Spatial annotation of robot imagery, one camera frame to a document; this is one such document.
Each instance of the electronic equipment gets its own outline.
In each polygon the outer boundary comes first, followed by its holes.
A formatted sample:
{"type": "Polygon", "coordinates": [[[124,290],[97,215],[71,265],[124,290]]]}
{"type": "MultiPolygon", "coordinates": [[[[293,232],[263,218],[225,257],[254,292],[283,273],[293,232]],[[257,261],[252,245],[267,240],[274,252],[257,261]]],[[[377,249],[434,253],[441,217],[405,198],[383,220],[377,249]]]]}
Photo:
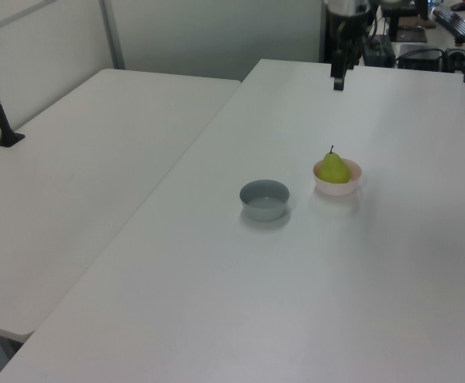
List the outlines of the electronic equipment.
{"type": "Polygon", "coordinates": [[[436,16],[436,22],[444,26],[448,32],[454,36],[463,36],[465,42],[465,20],[456,12],[433,10],[432,13],[436,16]]]}
{"type": "Polygon", "coordinates": [[[439,72],[439,60],[441,60],[441,52],[436,46],[403,44],[400,47],[397,68],[439,72]],[[436,50],[420,52],[424,49],[436,50]]]}

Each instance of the wall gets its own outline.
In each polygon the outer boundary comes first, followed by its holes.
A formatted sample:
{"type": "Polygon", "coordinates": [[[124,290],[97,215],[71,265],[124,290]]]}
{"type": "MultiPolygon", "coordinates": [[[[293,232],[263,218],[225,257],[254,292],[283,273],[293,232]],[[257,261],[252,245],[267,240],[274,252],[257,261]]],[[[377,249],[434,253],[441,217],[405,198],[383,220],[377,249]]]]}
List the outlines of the wall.
{"type": "Polygon", "coordinates": [[[111,67],[99,0],[57,0],[0,29],[0,98],[14,130],[111,67]]]}
{"type": "Polygon", "coordinates": [[[242,81],[261,58],[318,61],[320,0],[107,0],[126,69],[242,81]]]}

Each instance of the white table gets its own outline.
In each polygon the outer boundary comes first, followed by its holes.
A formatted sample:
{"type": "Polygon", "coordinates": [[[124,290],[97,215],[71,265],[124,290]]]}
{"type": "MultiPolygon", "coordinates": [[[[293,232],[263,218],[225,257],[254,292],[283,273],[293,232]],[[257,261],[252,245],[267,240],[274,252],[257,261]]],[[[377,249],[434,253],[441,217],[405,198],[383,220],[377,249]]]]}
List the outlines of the white table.
{"type": "Polygon", "coordinates": [[[0,148],[0,335],[39,327],[237,88],[104,70],[0,148]]]}
{"type": "Polygon", "coordinates": [[[462,76],[332,89],[328,65],[261,61],[0,383],[465,381],[462,76]],[[314,190],[331,144],[364,171],[342,199],[314,190]],[[261,178],[285,218],[241,213],[261,178]]]}

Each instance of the black cable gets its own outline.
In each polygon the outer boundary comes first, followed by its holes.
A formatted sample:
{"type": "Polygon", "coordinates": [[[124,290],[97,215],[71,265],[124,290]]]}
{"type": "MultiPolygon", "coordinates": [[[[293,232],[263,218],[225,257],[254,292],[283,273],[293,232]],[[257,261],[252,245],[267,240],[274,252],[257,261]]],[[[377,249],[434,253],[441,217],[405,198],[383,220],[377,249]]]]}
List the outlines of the black cable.
{"type": "Polygon", "coordinates": [[[449,52],[464,52],[465,53],[465,49],[461,49],[461,48],[449,48],[445,51],[446,53],[449,53],[449,52]]]}
{"type": "Polygon", "coordinates": [[[406,57],[413,56],[415,54],[422,53],[422,52],[432,52],[432,51],[441,52],[442,59],[443,59],[443,55],[444,54],[446,55],[445,51],[440,48],[417,49],[417,50],[412,50],[411,52],[407,52],[405,54],[401,54],[398,58],[395,59],[395,62],[398,62],[401,58],[406,58],[406,57]]]}

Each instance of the green pear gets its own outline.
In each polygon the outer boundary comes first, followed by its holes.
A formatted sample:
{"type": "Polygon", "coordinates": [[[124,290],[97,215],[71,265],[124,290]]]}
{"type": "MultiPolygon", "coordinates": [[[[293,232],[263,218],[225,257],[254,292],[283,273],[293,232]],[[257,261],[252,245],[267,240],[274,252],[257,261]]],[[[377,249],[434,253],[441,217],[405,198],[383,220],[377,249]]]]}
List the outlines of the green pear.
{"type": "Polygon", "coordinates": [[[351,180],[351,171],[338,154],[333,153],[333,146],[317,173],[317,177],[331,184],[346,184],[351,180]]]}

